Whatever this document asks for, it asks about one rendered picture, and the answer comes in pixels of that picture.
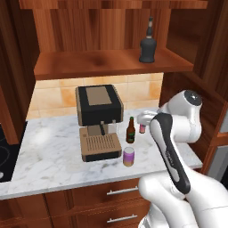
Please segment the wooden drawer front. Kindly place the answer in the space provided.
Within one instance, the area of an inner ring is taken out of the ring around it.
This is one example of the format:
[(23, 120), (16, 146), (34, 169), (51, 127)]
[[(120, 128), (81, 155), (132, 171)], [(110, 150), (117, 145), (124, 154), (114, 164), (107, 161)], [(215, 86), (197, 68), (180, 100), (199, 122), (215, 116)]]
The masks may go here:
[[(141, 219), (148, 213), (150, 204), (143, 199), (116, 203), (110, 207), (97, 207), (95, 210), (77, 214), (77, 228), (137, 228)], [(138, 215), (134, 219), (107, 224), (112, 218)]]
[(134, 188), (138, 186), (139, 179), (103, 183), (93, 186), (76, 188), (72, 191), (74, 204), (76, 206), (92, 206), (95, 204), (113, 202), (118, 200), (130, 200), (140, 196), (139, 191), (122, 193), (117, 195), (107, 195), (110, 190), (117, 191), (122, 189)]

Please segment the brown beer bottle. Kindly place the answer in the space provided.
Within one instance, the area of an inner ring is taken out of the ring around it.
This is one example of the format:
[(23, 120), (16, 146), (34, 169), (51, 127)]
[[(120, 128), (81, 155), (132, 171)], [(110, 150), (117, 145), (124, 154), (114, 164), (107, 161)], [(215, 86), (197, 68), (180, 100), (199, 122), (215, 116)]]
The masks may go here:
[(135, 128), (134, 128), (134, 118), (129, 119), (128, 128), (126, 130), (126, 141), (128, 143), (133, 143), (135, 137)]

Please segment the dark liquor bottle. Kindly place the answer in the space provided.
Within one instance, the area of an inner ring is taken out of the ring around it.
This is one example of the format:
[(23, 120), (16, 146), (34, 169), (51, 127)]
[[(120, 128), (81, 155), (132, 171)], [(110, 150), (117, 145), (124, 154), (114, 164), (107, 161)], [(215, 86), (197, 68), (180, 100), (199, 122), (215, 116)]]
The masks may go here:
[(148, 28), (146, 31), (146, 38), (144, 38), (141, 43), (141, 53), (139, 57), (139, 62), (142, 63), (153, 63), (155, 61), (155, 51), (157, 48), (157, 42), (152, 37), (153, 35), (153, 18), (149, 18)]

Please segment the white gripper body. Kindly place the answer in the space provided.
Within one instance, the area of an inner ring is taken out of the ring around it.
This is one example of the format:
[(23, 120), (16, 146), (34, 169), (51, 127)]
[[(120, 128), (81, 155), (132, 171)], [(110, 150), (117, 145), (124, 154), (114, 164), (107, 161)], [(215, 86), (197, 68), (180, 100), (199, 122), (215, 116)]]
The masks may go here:
[(137, 116), (137, 123), (139, 125), (148, 126), (156, 115), (157, 112), (155, 111), (145, 110)]

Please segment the grey built-in oven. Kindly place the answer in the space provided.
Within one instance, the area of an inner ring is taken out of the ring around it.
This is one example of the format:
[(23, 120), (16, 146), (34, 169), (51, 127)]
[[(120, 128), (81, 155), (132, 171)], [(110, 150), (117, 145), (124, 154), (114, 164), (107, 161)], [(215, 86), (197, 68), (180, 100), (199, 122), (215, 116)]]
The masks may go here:
[(221, 182), (228, 167), (228, 108), (217, 137), (213, 141), (213, 146), (216, 150), (208, 170), (208, 176)]

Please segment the wooden cabinet door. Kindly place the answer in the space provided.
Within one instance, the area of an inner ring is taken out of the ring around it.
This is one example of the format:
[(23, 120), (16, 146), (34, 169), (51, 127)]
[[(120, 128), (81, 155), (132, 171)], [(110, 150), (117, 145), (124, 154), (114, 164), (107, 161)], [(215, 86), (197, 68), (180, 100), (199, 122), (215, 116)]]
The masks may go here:
[(221, 131), (228, 111), (228, 0), (204, 2), (205, 9), (193, 9), (186, 2), (171, 5), (167, 48), (192, 63), (193, 70), (166, 73), (159, 99), (164, 104), (183, 89), (202, 97), (202, 134), (191, 145), (203, 163), (202, 174), (218, 146), (228, 145), (228, 131)]
[(0, 0), (0, 125), (9, 144), (22, 137), (39, 54), (33, 12), (20, 0)]

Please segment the black and tan coffee machine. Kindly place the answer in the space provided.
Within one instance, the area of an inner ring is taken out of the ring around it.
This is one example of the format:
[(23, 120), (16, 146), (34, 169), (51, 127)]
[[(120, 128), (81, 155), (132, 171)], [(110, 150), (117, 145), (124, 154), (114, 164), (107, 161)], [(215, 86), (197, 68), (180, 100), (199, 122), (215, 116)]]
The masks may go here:
[(123, 121), (124, 105), (114, 85), (88, 85), (76, 88), (77, 119), (82, 160), (115, 159), (122, 148), (108, 124)]

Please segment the black hob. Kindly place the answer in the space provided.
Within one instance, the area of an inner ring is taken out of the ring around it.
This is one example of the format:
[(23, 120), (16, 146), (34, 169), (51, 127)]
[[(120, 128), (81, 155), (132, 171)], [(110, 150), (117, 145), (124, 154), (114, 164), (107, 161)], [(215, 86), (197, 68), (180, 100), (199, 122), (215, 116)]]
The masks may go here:
[(0, 125), (0, 183), (10, 182), (19, 156), (22, 141), (9, 144)]

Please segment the purple drink can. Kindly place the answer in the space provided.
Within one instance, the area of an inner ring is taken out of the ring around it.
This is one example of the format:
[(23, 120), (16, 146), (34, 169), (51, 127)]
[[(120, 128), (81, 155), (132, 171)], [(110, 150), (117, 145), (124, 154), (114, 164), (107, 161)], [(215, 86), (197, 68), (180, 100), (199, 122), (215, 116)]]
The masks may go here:
[(123, 164), (127, 167), (131, 167), (134, 164), (134, 149), (132, 147), (126, 147), (124, 149)]

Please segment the small white container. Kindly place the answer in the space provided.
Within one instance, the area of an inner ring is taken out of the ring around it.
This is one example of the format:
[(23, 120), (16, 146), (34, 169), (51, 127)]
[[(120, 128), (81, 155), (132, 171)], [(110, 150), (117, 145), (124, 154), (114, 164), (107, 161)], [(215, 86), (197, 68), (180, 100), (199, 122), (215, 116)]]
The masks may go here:
[(109, 134), (114, 134), (118, 133), (118, 123), (115, 124), (108, 124), (108, 133)]

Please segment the open wooden wall cabinet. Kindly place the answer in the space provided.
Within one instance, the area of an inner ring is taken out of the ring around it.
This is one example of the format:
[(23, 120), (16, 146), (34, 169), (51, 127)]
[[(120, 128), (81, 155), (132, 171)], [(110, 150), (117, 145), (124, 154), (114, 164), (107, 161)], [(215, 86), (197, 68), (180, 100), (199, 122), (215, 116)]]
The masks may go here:
[[(205, 0), (20, 0), (31, 10), (40, 54), (37, 80), (191, 71), (193, 64), (167, 48), (171, 5)], [(149, 18), (155, 61), (139, 62)]]

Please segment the wooden base cupboard door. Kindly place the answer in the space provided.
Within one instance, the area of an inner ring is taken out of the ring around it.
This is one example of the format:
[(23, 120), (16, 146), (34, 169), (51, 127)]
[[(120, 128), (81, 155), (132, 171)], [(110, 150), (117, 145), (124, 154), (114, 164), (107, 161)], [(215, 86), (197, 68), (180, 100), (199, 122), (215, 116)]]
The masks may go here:
[(43, 195), (0, 200), (0, 228), (52, 228)]

